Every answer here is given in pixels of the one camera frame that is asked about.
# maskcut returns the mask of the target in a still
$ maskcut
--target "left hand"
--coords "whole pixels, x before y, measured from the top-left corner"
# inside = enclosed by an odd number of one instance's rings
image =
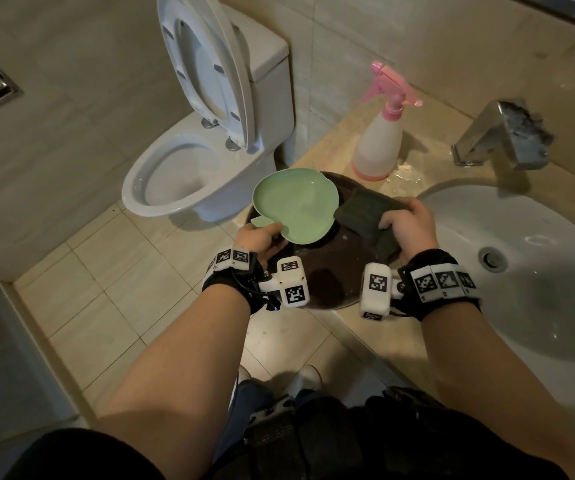
[[[288,241],[283,239],[272,246],[272,237],[281,232],[282,229],[283,224],[280,222],[265,227],[256,227],[249,223],[241,227],[236,233],[234,245],[257,253],[261,266],[263,269],[267,269],[267,260],[288,245]]]

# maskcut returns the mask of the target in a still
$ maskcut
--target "countertop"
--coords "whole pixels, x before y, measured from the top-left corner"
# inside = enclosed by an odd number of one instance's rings
[[[383,98],[355,106],[293,167],[340,173],[392,197],[419,196],[454,185],[491,185],[498,187],[499,192],[527,195],[575,224],[575,175],[552,162],[541,170],[515,171],[500,154],[493,155],[492,161],[481,167],[455,166],[450,144],[468,128],[471,118],[431,96],[421,93],[420,97],[424,101],[422,107],[405,109],[400,162],[387,179],[367,182],[357,177],[350,165],[361,134],[385,103]],[[247,211],[235,221],[242,224]],[[419,322],[401,317],[382,322],[366,320],[359,316],[358,304],[336,310],[335,314],[401,377],[436,396]]]

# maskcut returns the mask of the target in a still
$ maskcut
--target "spray bottle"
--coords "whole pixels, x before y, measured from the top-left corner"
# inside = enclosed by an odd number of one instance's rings
[[[386,178],[396,165],[401,149],[404,104],[421,106],[405,79],[382,62],[372,62],[370,70],[377,76],[361,102],[379,94],[388,95],[388,103],[359,139],[352,157],[352,168],[364,180],[376,182]]]

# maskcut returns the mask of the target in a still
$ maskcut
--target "spray bottle nozzle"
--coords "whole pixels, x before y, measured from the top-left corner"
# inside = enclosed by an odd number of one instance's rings
[[[372,62],[370,70],[377,76],[361,98],[361,102],[379,94],[388,95],[388,103],[383,108],[382,115],[388,121],[397,121],[401,118],[404,104],[421,106],[423,101],[416,95],[410,84],[394,69],[379,61]]]

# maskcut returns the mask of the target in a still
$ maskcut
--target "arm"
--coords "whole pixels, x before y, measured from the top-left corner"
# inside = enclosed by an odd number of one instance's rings
[[[386,212],[406,264],[438,248],[432,213],[416,199],[411,210]],[[575,479],[575,428],[548,390],[470,303],[436,309],[421,324],[441,401],[478,419],[522,451],[555,462]]]
[[[267,259],[281,224],[244,226],[235,244]],[[97,428],[152,461],[166,478],[199,478],[225,426],[250,306],[227,285],[208,287],[132,365]]]

